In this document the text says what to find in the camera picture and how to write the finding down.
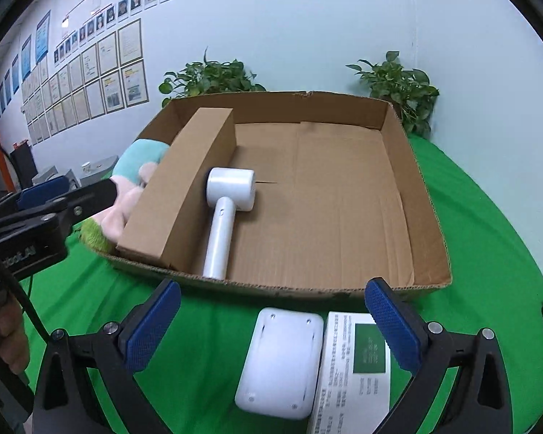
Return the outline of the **person's hand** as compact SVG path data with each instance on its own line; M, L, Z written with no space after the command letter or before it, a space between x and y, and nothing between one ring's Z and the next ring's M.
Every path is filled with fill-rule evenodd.
M11 294L0 308L0 357L16 375L24 372L30 361L22 309Z

